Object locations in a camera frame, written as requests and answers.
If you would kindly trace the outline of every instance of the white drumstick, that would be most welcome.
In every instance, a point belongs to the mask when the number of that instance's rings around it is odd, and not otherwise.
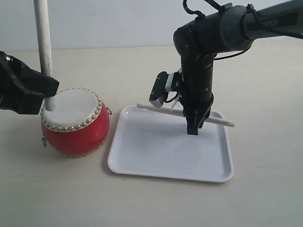
[[[48,22],[47,0],[34,0],[34,7],[41,73],[51,77],[53,75],[52,49]],[[45,98],[44,103],[47,111],[55,110],[54,97]]]
[[[151,111],[158,112],[158,113],[169,114],[169,115],[178,116],[178,117],[184,117],[182,110],[171,110],[171,109],[165,108],[165,107],[157,108],[157,107],[154,107],[151,105],[143,105],[143,104],[137,104],[137,107],[140,109],[147,109],[147,110],[151,110]],[[222,119],[222,118],[218,118],[218,117],[210,116],[205,121],[209,122],[209,123],[213,123],[213,124],[218,124],[218,125],[223,125],[223,126],[228,126],[228,127],[235,127],[235,122],[229,121],[226,119]]]

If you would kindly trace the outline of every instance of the white plastic tray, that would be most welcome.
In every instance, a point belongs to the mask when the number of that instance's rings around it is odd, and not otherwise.
[[[214,117],[223,118],[216,111]],[[187,135],[185,118],[128,106],[120,113],[108,167],[118,174],[223,183],[233,176],[227,129],[205,122]]]

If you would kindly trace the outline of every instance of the drum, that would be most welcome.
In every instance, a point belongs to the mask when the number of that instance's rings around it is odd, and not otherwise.
[[[96,150],[109,130],[109,109],[89,89],[73,88],[55,96],[54,111],[41,109],[44,138],[56,150],[82,156]]]

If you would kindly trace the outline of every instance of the white drumhead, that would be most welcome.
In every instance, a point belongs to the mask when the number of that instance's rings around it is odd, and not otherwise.
[[[95,92],[68,89],[54,97],[55,110],[41,112],[43,123],[54,131],[78,130],[92,123],[101,111],[101,99]]]

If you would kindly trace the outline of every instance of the table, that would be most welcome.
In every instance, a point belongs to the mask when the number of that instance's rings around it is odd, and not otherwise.
[[[234,177],[224,184],[116,175],[107,156],[120,110],[148,103],[156,75],[179,68],[172,46],[53,51],[59,90],[90,88],[113,111],[106,143],[70,159],[44,148],[39,116],[0,111],[2,227],[300,227],[303,43],[259,41],[216,61],[213,109],[228,129]],[[11,52],[39,70],[38,52]]]

